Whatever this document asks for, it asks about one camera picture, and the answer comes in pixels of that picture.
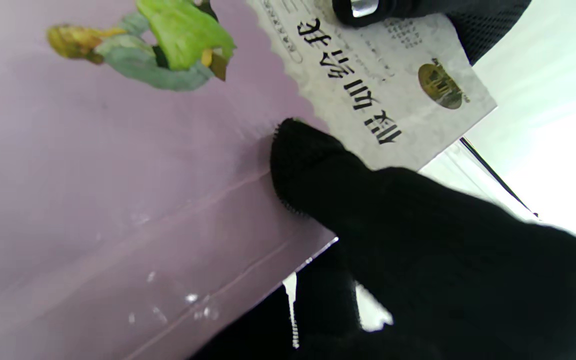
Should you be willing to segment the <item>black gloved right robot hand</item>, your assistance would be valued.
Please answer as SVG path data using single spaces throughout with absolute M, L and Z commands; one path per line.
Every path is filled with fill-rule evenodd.
M 576 235 L 402 167 L 369 169 L 288 118 L 279 199 L 337 242 L 194 360 L 576 360 Z

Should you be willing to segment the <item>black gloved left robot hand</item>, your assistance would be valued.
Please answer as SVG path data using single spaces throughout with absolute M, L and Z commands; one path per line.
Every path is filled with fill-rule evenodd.
M 530 0 L 378 0 L 375 10 L 354 15 L 350 0 L 333 0 L 333 11 L 343 25 L 368 27 L 387 19 L 413 19 L 441 14 L 452 23 L 473 66 L 519 21 Z

